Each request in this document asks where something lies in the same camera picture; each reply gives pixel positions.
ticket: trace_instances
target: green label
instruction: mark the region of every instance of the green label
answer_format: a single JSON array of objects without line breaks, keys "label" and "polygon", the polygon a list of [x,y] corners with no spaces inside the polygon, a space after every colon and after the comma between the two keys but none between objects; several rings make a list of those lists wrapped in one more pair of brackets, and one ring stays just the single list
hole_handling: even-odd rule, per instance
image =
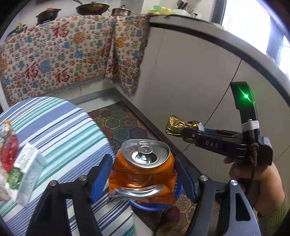
[{"label": "green label", "polygon": [[10,185],[11,189],[18,189],[19,184],[21,183],[23,177],[23,173],[17,167],[13,167],[11,172],[9,173],[7,182]]}]

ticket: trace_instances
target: gold packaging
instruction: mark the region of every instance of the gold packaging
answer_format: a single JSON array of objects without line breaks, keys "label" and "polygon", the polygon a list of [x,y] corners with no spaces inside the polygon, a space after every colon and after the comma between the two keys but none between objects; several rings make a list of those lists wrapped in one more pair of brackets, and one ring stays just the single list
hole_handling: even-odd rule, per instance
[{"label": "gold packaging", "polygon": [[182,121],[176,116],[170,116],[166,125],[165,132],[168,135],[181,137],[181,131],[183,128],[192,128],[192,129],[198,130],[199,124],[200,123],[198,121],[190,121],[190,122],[185,123],[184,121]]}]

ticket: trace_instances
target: white cord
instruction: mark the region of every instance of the white cord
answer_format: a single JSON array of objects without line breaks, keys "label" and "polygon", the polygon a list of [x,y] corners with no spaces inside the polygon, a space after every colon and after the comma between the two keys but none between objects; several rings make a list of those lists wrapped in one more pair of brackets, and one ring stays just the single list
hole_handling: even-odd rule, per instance
[{"label": "white cord", "polygon": [[259,127],[260,127],[259,121],[250,120],[250,121],[242,124],[242,132],[258,129]]}]

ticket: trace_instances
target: round table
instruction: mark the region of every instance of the round table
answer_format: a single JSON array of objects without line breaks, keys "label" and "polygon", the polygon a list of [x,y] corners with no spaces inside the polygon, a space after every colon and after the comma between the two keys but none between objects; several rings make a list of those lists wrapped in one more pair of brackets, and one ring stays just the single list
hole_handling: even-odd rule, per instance
[{"label": "round table", "polygon": [[[39,177],[29,204],[23,207],[13,200],[0,202],[0,214],[15,236],[24,236],[33,211],[51,180],[71,182],[100,163],[105,154],[115,154],[109,141],[90,116],[72,103],[54,97],[21,101],[0,115],[0,125],[11,122],[20,149],[30,143],[40,150],[47,164]],[[134,235],[129,201],[105,205],[108,183],[102,197],[92,205],[103,236]],[[79,232],[72,200],[67,200],[73,236]]]}]

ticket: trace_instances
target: can pull tab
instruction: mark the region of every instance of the can pull tab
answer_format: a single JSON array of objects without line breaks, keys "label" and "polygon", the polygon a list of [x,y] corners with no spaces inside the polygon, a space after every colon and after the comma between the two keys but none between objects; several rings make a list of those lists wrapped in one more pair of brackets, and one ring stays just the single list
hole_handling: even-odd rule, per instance
[{"label": "can pull tab", "polygon": [[150,154],[153,152],[152,145],[145,140],[139,141],[137,143],[137,148],[138,148],[138,152],[142,154]]}]

